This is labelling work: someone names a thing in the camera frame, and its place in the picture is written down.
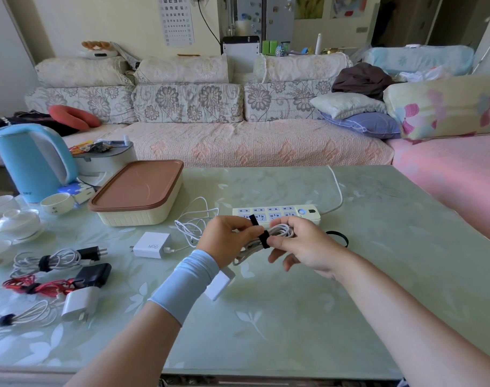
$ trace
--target light blue sleeve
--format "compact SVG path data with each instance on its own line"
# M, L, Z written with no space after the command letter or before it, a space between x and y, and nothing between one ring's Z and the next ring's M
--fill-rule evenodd
M149 300L163 307L183 325L195 301L219 271L220 268L211 255L202 250L194 250L177 265Z

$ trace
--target blue pillow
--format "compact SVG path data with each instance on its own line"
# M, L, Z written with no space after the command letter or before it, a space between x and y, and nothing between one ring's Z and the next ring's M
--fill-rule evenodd
M401 138L399 123L391 116L382 112L363 112L344 120L334 120L329 114L322 111L320 111L320 114L332 124L346 127L364 136L375 137L381 140Z

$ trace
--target red neck pillow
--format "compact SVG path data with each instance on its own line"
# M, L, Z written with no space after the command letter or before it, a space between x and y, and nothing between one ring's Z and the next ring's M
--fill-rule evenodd
M56 122L77 130L89 130L89 127L101 125L97 117L74 107L55 105L48 108L48 113Z

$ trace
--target brown lid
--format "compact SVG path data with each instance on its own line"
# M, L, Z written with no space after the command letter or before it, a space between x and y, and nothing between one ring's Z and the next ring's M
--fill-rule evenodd
M139 160L128 163L89 201L93 212L149 210L164 204L179 178L180 160Z

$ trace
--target blue kettle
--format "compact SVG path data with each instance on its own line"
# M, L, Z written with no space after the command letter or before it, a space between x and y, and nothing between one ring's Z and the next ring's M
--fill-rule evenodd
M0 156L27 203L38 203L73 182L78 169L62 137L35 123L0 128Z

